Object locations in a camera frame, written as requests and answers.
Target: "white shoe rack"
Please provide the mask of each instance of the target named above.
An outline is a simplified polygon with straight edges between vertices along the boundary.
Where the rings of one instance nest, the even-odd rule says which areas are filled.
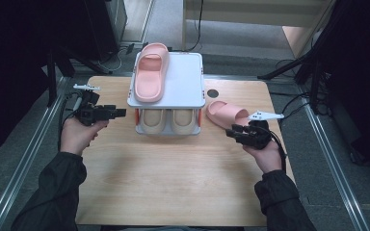
[[[194,132],[189,135],[197,135],[200,132],[200,110],[205,105],[205,92],[203,82],[202,56],[199,53],[170,52],[170,64],[168,66],[163,97],[153,103],[145,103],[135,98],[134,82],[137,66],[134,66],[131,78],[130,90],[127,103],[136,109],[136,131],[139,134],[148,135],[140,124],[142,110],[165,109],[167,112],[166,126],[164,130],[155,135],[180,136],[171,128],[172,110],[193,109],[196,110],[196,125]]]

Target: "black sleeve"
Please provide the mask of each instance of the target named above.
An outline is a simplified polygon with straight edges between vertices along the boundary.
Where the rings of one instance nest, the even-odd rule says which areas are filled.
[[[268,230],[316,230],[293,181],[282,170],[263,174],[254,186]]]
[[[81,156],[58,153],[40,173],[39,188],[15,218],[12,230],[77,230],[79,186],[86,176]]]

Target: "slipper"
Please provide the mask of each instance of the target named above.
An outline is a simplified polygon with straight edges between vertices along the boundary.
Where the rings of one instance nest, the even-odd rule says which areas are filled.
[[[193,109],[172,110],[171,128],[177,135],[190,135],[195,130],[197,115]]]
[[[141,128],[147,134],[159,134],[165,128],[166,117],[164,109],[143,109],[140,115]]]
[[[135,97],[141,102],[156,102],[164,94],[165,75],[170,62],[167,46],[151,43],[144,47],[137,62]]]
[[[248,125],[249,112],[239,106],[213,101],[206,108],[206,115],[212,122],[225,128],[231,129],[232,124]]]

